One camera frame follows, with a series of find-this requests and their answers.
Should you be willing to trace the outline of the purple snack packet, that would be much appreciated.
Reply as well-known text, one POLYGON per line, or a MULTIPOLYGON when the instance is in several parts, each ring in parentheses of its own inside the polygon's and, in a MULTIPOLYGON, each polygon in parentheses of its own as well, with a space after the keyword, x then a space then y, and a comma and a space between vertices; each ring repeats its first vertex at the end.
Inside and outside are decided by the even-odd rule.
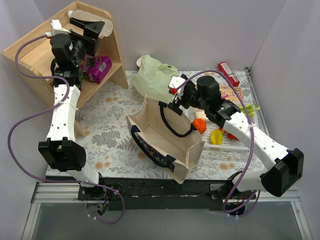
POLYGON ((84 72, 84 77, 90 82, 100 84, 106 77, 107 73, 112 67, 112 60, 109 56, 86 55, 80 65, 81 70, 84 72))

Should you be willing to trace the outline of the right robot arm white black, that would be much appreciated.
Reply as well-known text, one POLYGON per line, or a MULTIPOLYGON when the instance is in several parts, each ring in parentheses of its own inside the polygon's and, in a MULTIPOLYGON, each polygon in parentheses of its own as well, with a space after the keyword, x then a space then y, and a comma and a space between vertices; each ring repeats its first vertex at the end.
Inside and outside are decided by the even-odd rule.
POLYGON ((169 108, 181 115, 180 106, 203 110, 206 117, 232 134, 250 149, 264 165, 263 170, 241 171, 226 180, 216 190, 221 197, 237 199, 246 191, 263 190, 281 197, 303 175, 304 154, 277 143, 256 127, 247 113, 230 100, 222 97, 220 85, 214 77, 205 75, 193 83, 186 76, 172 77, 168 84, 174 98, 169 108))

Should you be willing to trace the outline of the orange tangerine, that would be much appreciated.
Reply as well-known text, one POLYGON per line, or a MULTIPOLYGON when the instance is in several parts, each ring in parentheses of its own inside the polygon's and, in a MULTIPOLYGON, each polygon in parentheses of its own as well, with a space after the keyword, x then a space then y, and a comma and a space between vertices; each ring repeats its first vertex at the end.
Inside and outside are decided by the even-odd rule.
POLYGON ((195 118, 192 121, 193 126, 199 131, 200 134, 203 134, 207 130, 207 124, 202 118, 195 118))

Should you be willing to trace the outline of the beige canvas tote bag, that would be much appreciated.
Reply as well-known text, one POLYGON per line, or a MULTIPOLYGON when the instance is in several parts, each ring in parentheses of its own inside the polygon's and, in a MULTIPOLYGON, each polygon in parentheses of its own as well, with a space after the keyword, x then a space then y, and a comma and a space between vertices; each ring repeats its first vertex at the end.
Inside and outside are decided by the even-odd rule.
POLYGON ((159 100, 145 97, 141 109, 127 117, 134 143, 171 178, 182 184, 204 148, 199 131, 185 114, 178 115, 159 100))

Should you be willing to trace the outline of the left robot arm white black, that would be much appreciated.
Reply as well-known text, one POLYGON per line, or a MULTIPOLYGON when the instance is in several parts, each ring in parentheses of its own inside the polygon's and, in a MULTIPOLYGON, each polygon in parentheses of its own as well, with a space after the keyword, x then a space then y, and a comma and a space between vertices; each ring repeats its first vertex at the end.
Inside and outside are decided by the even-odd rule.
POLYGON ((38 151, 53 170, 65 172, 89 187, 95 200, 106 196, 106 187, 99 183, 100 175, 87 163, 85 149, 76 143, 75 116, 83 83, 81 63, 87 55, 94 56, 100 43, 103 21, 83 21, 71 18, 71 23, 83 34, 67 30, 59 20, 52 20, 49 41, 54 56, 50 70, 54 76, 54 105, 46 140, 38 144, 38 151))

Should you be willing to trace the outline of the green spring onions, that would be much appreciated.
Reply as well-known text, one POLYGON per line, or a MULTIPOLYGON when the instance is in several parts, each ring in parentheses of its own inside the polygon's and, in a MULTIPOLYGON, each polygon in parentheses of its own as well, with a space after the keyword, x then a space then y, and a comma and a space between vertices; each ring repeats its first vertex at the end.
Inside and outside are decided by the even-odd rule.
MULTIPOLYGON (((255 104, 246 105, 246 108, 247 108, 247 111, 248 111, 250 117, 253 117, 255 115, 255 111, 258 111, 261 109, 260 106, 257 106, 255 104)), ((209 121, 204 110, 196 110, 195 111, 195 118, 196 119, 203 119, 205 122, 209 121)))

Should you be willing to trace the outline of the yellow bell pepper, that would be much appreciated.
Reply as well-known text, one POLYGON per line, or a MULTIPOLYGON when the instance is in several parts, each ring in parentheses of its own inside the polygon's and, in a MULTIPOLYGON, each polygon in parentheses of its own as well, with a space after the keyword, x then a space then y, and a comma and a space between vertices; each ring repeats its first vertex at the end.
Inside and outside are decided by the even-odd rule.
POLYGON ((223 133, 219 129, 214 129, 210 134, 210 142, 212 145, 221 145, 223 133))

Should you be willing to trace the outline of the light green plastic bag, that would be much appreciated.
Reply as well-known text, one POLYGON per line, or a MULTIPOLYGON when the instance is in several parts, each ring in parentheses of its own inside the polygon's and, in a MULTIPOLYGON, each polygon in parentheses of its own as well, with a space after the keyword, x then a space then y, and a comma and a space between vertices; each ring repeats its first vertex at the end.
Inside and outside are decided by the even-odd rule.
POLYGON ((168 84, 177 76, 178 69, 170 64, 161 63, 150 55, 139 58, 139 70, 131 77, 131 82, 141 96, 169 103, 173 95, 169 93, 168 84))

